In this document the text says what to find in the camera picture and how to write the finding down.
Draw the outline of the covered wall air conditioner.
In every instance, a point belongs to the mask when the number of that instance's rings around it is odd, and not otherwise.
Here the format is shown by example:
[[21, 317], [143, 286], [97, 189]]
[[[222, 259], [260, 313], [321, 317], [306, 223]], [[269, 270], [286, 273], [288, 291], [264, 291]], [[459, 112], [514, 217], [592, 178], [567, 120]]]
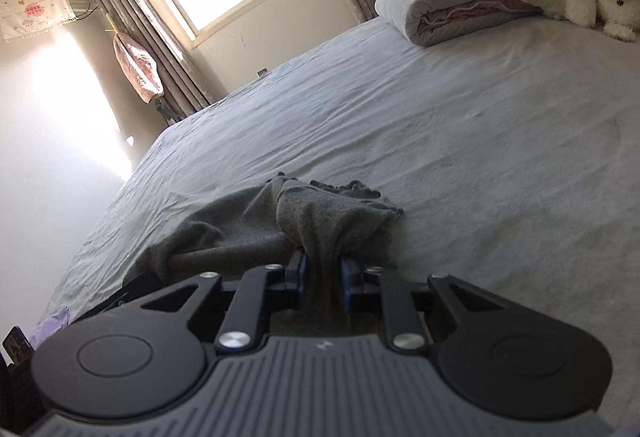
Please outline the covered wall air conditioner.
[[6, 42], [47, 33], [76, 20], [68, 0], [0, 0], [1, 35]]

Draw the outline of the left grey curtain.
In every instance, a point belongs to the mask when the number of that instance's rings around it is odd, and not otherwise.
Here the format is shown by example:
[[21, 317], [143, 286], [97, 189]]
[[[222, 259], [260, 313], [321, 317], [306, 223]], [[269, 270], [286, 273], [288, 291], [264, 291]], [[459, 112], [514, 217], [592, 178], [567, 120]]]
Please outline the left grey curtain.
[[219, 100], [149, 0], [98, 0], [116, 26], [149, 51], [158, 68], [165, 99], [181, 116]]

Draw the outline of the lower folded grey quilt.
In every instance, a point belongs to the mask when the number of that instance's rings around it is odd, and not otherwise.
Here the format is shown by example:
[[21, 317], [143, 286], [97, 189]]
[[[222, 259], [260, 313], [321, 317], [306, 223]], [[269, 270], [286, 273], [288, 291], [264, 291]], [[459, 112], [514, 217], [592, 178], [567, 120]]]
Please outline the lower folded grey quilt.
[[540, 12], [520, 0], [376, 0], [375, 11], [420, 47]]

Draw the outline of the purple cloth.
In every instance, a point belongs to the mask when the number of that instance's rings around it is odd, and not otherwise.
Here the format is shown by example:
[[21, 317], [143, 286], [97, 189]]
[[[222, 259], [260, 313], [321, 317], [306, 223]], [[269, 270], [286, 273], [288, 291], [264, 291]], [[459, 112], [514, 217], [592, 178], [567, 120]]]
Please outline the purple cloth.
[[70, 310], [67, 307], [62, 307], [37, 324], [35, 330], [32, 331], [32, 335], [29, 336], [30, 345], [32, 345], [32, 348], [37, 349], [52, 335], [64, 330], [68, 324], [70, 324]]

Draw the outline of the black phone on stand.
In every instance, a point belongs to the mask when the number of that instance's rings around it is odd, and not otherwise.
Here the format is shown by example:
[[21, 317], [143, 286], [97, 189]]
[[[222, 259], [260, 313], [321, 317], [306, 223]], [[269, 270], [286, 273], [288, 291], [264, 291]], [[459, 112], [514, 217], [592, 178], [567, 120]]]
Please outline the black phone on stand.
[[2, 341], [2, 348], [9, 358], [6, 369], [12, 379], [30, 374], [30, 361], [35, 353], [32, 343], [18, 325], [14, 325]]

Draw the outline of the grey bed sheet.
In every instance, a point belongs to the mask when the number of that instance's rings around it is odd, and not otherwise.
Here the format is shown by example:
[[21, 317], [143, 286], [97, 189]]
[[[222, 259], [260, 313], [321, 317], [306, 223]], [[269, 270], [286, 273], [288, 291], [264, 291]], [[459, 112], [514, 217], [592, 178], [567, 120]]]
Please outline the grey bed sheet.
[[81, 315], [186, 215], [278, 174], [387, 196], [406, 278], [447, 272], [596, 336], [601, 417], [638, 422], [637, 44], [545, 18], [428, 48], [357, 26], [166, 129], [48, 310]]

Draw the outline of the dark grey knit sweater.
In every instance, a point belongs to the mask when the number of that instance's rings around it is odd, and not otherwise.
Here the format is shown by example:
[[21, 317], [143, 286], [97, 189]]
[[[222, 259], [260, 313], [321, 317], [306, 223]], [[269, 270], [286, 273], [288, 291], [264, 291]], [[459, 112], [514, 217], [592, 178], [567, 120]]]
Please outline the dark grey knit sweater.
[[307, 292], [299, 313], [274, 319], [279, 334], [343, 335], [335, 294], [341, 262], [392, 267], [392, 228], [402, 210], [359, 181], [331, 186], [277, 175], [221, 197], [184, 218], [134, 261], [126, 281], [151, 271], [166, 285], [205, 271], [239, 279], [247, 270], [307, 256]]

